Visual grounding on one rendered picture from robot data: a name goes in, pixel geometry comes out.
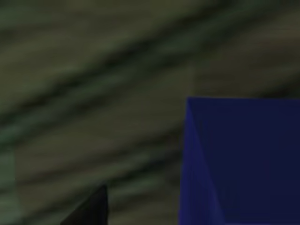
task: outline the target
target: dark triangular shape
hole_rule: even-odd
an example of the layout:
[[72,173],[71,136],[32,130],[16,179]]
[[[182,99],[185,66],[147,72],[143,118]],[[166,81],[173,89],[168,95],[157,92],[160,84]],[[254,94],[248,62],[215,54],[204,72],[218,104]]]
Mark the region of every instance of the dark triangular shape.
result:
[[101,186],[60,225],[107,225],[107,187]]

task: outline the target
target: wooden floor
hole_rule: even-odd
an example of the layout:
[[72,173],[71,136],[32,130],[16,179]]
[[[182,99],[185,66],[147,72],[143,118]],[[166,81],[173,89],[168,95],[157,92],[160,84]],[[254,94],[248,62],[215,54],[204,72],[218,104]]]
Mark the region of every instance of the wooden floor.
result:
[[[15,26],[10,31],[14,38],[7,38],[7,45],[2,46],[1,112],[85,68],[95,57],[100,63],[110,51],[151,33],[196,5],[192,0],[175,0],[172,4],[136,0],[78,0],[77,5],[70,1],[47,2],[49,10],[45,14],[59,15],[57,19],[49,19],[47,25],[28,22],[28,26]],[[167,149],[180,148],[179,135],[174,134],[155,147],[136,143],[180,127],[186,96],[252,97],[298,78],[299,15],[299,8],[284,11],[239,35],[210,60],[201,62],[195,57],[160,76],[139,82],[105,108],[95,108],[11,149],[7,153],[9,160],[3,160],[7,169],[0,172],[8,177],[6,183],[14,182],[14,173],[16,181],[22,183],[15,192],[22,216],[47,209],[86,187],[125,175]],[[128,148],[137,151],[111,157]],[[66,168],[73,170],[63,173]],[[56,175],[50,179],[40,177],[41,174]],[[164,169],[112,188],[112,208],[116,210],[112,211],[110,224],[175,224],[179,175],[177,160]],[[133,193],[139,193],[142,201],[135,201]],[[17,201],[15,196],[2,196],[9,197],[7,204],[0,206],[2,211]],[[124,196],[133,204],[127,203],[120,210],[118,205]],[[65,208],[54,207],[29,224],[58,224],[77,202]]]

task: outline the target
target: blue box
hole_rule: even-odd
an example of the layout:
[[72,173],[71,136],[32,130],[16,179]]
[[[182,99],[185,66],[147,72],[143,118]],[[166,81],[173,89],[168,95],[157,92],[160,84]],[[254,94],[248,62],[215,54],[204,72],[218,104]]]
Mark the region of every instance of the blue box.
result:
[[180,225],[300,224],[300,101],[187,100]]

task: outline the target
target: blue cube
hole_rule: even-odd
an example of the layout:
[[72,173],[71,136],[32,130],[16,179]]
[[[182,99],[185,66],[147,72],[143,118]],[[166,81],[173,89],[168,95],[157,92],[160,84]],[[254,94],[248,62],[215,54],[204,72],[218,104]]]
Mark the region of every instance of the blue cube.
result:
[[187,100],[180,225],[300,224],[300,100]]

